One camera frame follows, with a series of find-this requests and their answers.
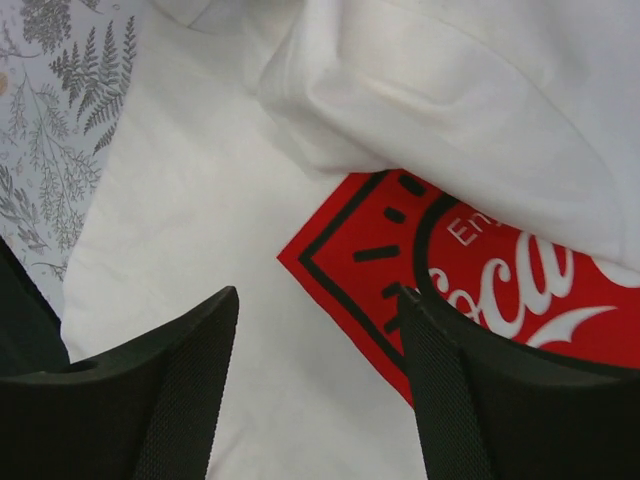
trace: black dash marks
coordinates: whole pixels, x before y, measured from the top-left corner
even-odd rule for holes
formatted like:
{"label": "black dash marks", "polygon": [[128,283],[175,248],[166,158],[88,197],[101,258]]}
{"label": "black dash marks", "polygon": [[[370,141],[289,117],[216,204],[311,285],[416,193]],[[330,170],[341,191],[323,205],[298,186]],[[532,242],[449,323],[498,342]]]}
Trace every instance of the black dash marks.
{"label": "black dash marks", "polygon": [[400,175],[398,183],[400,183],[407,192],[416,197],[423,196],[427,191],[424,185],[409,175]]}
{"label": "black dash marks", "polygon": [[407,219],[407,216],[404,213],[391,207],[385,208],[384,216],[387,217],[387,220],[391,220],[393,223],[399,224],[404,223],[404,221]]}
{"label": "black dash marks", "polygon": [[385,247],[359,250],[353,254],[353,259],[356,262],[373,262],[384,258],[397,257],[398,255],[400,255],[400,247],[398,245],[387,245]]}
{"label": "black dash marks", "polygon": [[393,332],[400,328],[400,317],[393,317],[387,323],[384,324],[384,331],[387,335],[391,335]]}
{"label": "black dash marks", "polygon": [[402,285],[400,285],[400,282],[393,282],[387,285],[380,294],[382,295],[382,298],[391,298],[394,295],[399,295],[401,288]]}

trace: fern print fabric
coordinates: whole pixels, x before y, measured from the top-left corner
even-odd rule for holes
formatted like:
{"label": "fern print fabric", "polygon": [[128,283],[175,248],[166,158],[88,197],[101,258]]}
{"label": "fern print fabric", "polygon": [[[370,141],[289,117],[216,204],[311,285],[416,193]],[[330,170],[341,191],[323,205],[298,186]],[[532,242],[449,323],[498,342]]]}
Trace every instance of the fern print fabric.
{"label": "fern print fabric", "polygon": [[0,234],[59,315],[131,83],[143,1],[0,4]]}

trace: coca-cola logo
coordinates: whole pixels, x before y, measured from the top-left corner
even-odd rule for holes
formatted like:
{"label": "coca-cola logo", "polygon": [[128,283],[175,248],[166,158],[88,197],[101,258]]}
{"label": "coca-cola logo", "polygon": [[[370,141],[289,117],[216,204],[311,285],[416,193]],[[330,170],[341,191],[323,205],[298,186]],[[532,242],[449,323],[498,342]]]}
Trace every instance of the coca-cola logo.
{"label": "coca-cola logo", "polygon": [[536,348],[640,366],[637,274],[521,232],[443,195],[416,235],[418,288],[492,332]]}
{"label": "coca-cola logo", "polygon": [[348,177],[279,258],[407,400],[402,285],[514,341],[640,367],[640,275],[502,225],[403,171]]}

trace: floral patterned fabric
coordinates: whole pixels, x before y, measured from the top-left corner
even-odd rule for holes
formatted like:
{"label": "floral patterned fabric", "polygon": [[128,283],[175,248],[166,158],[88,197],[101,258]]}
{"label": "floral patterned fabric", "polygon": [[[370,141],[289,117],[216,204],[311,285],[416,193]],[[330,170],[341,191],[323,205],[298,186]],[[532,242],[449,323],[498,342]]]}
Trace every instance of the floral patterned fabric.
{"label": "floral patterned fabric", "polygon": [[58,314],[131,82],[142,8],[0,4],[0,234]]}

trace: white cloth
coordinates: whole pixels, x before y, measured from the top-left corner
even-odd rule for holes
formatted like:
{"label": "white cloth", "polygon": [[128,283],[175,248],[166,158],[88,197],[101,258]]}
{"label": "white cloth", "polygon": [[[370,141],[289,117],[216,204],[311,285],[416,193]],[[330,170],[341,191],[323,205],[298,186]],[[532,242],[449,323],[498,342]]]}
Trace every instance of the white cloth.
{"label": "white cloth", "polygon": [[216,480],[420,480],[413,411],[276,255],[340,183],[278,148],[239,84],[243,37],[151,11],[139,63],[65,279],[73,360],[177,317],[225,285],[240,320]]}
{"label": "white cloth", "polygon": [[246,1],[253,32],[266,12],[290,27],[275,44],[254,35],[245,55],[292,157],[325,171],[400,166],[640,270],[636,0]]}

